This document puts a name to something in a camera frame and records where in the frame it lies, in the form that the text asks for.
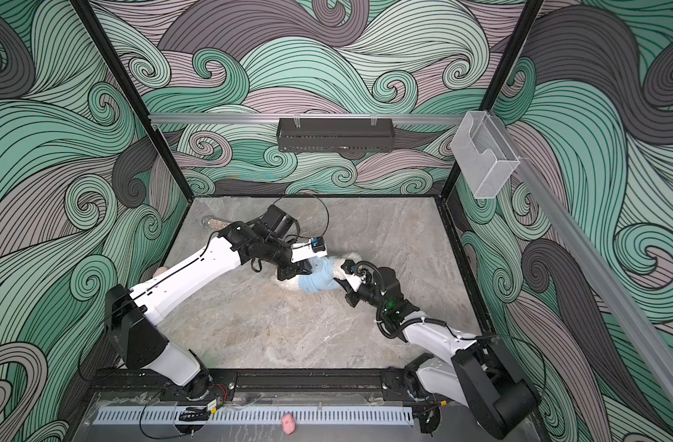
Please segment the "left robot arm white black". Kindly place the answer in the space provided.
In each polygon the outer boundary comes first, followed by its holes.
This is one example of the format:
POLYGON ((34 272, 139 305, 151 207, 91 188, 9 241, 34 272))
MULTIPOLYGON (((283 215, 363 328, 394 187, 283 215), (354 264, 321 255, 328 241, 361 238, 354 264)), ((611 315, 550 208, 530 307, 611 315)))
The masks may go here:
POLYGON ((281 281, 311 274, 310 259, 324 257, 327 247, 320 236, 288 239, 296 225, 272 204, 261 217, 214 230, 202 249, 159 276, 131 288, 109 289, 104 327, 126 367, 152 370, 191 400, 203 397, 211 388, 211 373, 192 351, 171 342, 159 324, 205 285, 246 263, 255 271, 263 263, 274 265, 281 281))

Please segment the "light blue fleece hoodie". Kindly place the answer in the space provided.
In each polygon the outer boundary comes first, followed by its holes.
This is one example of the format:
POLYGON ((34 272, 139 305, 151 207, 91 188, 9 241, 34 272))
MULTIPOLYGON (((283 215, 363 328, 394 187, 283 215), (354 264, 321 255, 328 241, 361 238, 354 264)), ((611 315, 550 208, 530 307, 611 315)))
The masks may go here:
POLYGON ((309 259, 308 263, 311 266, 311 273, 298 277, 299 289, 306 293, 340 289, 341 285, 339 281, 343 281, 345 277, 340 268, 344 261, 344 258, 328 256, 309 259))

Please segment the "white teddy bear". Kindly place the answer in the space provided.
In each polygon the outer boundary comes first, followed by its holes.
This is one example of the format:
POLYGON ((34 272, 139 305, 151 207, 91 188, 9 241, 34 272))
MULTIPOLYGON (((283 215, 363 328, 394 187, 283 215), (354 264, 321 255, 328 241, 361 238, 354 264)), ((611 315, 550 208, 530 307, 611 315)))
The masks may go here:
POLYGON ((346 282, 348 278, 342 266, 347 260, 358 263, 361 259, 358 253, 310 258, 307 263, 311 265, 312 272, 307 276, 294 276, 284 281, 272 276, 271 282, 282 290, 308 294, 340 290, 340 282, 346 282))

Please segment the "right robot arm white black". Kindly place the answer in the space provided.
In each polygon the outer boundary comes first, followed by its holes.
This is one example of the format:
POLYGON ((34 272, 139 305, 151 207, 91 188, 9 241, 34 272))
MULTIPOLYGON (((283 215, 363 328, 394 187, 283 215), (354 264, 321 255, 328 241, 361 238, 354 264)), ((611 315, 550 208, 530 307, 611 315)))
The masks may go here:
POLYGON ((423 349, 406 367, 406 384, 417 398, 452 400, 468 407, 478 425, 498 440, 509 435, 541 403, 503 336, 464 333, 405 298, 395 271, 347 260, 335 281, 351 307, 375 309, 375 324, 388 340, 423 349))

